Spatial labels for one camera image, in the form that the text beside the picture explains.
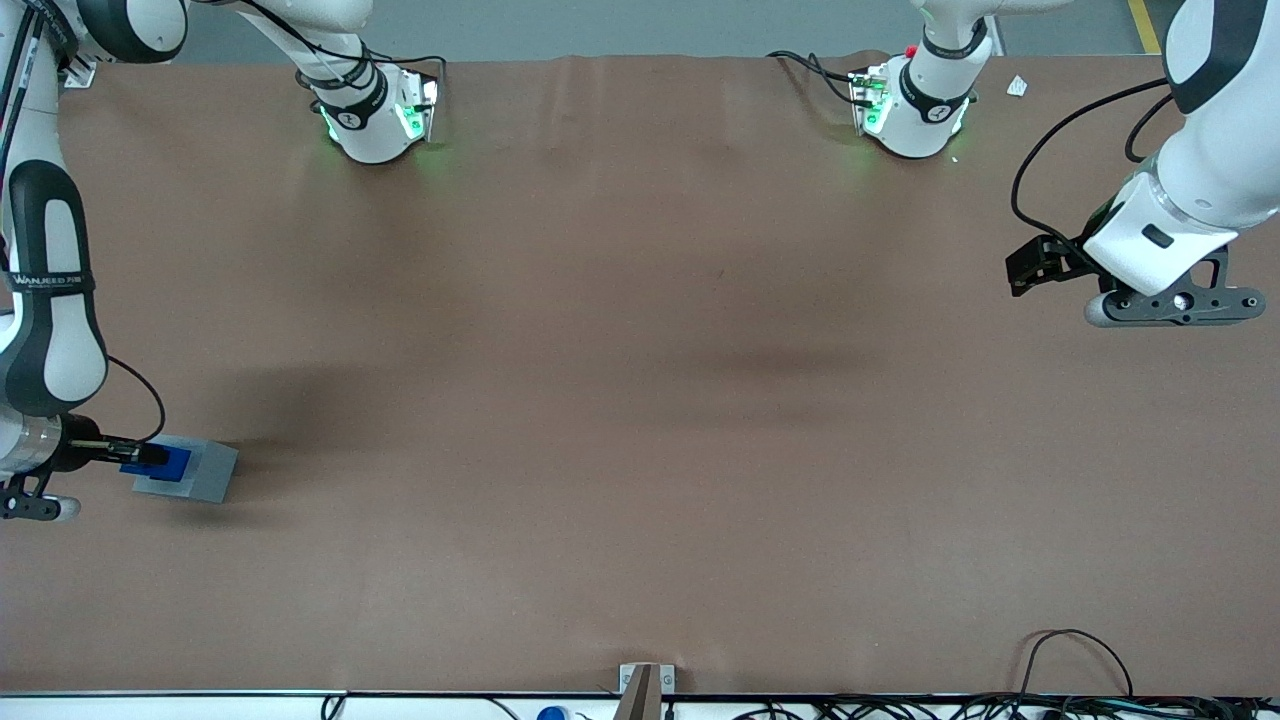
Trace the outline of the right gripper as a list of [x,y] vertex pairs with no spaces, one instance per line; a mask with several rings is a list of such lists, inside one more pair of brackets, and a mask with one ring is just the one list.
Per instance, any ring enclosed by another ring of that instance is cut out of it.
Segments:
[[170,451],[165,446],[138,439],[102,437],[96,421],[79,414],[61,414],[60,473],[77,471],[97,455],[118,455],[120,465],[165,466]]

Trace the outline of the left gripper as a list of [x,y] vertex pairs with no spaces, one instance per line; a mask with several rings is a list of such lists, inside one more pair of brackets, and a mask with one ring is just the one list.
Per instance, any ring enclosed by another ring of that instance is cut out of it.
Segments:
[[1007,286],[1020,299],[1038,286],[1060,282],[1064,273],[1098,273],[1098,265],[1138,293],[1153,296],[1239,233],[1183,211],[1157,177],[1132,177],[1085,241],[1085,252],[1078,238],[1041,234],[1038,246],[1021,246],[1005,258]]

